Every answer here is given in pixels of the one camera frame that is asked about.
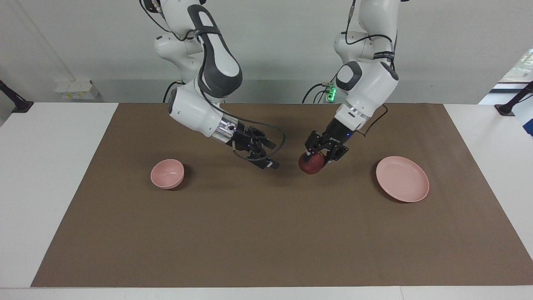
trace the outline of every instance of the white table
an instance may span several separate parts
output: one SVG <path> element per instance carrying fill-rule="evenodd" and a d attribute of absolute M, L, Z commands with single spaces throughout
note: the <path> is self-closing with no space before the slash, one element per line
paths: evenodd
<path fill-rule="evenodd" d="M 533 286 L 29 288 L 116 108 L 36 103 L 0 127 L 0 299 L 533 299 Z M 533 140 L 492 106 L 446 109 L 533 256 Z"/>

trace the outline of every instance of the window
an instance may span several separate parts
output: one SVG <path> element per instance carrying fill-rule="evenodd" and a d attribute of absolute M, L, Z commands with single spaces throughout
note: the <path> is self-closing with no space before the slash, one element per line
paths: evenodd
<path fill-rule="evenodd" d="M 530 82 L 533 80 L 533 48 L 524 54 L 518 63 L 500 81 L 506 82 Z"/>

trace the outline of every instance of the red ball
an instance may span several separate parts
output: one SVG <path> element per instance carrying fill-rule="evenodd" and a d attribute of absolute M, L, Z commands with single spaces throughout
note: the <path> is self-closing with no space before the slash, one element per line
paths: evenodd
<path fill-rule="evenodd" d="M 300 159 L 298 160 L 298 165 L 300 166 L 300 169 L 309 175 L 313 175 L 320 172 L 320 170 L 322 170 L 322 168 L 324 167 L 325 160 L 325 157 L 322 152 L 315 152 L 311 154 L 311 158 L 307 162 L 303 160 L 306 156 L 307 154 L 304 153 L 302 154 L 302 156 L 300 156 Z"/>

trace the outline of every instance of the pink bowl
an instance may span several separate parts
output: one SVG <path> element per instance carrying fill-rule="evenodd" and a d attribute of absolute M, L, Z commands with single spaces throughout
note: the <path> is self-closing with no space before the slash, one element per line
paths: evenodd
<path fill-rule="evenodd" d="M 424 170 L 404 157 L 383 159 L 377 165 L 376 176 L 381 188 L 402 202 L 418 202 L 430 191 L 430 181 Z"/>
<path fill-rule="evenodd" d="M 152 183 L 164 190 L 171 190 L 180 185 L 185 177 L 183 164 L 177 160 L 159 162 L 150 174 Z"/>

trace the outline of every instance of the green light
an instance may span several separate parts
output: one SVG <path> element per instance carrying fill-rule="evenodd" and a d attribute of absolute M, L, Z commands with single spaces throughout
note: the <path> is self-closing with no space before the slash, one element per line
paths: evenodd
<path fill-rule="evenodd" d="M 329 102 L 335 102 L 335 94 L 337 94 L 337 88 L 334 87 L 332 84 L 329 85 L 329 94 L 328 94 L 328 101 Z"/>

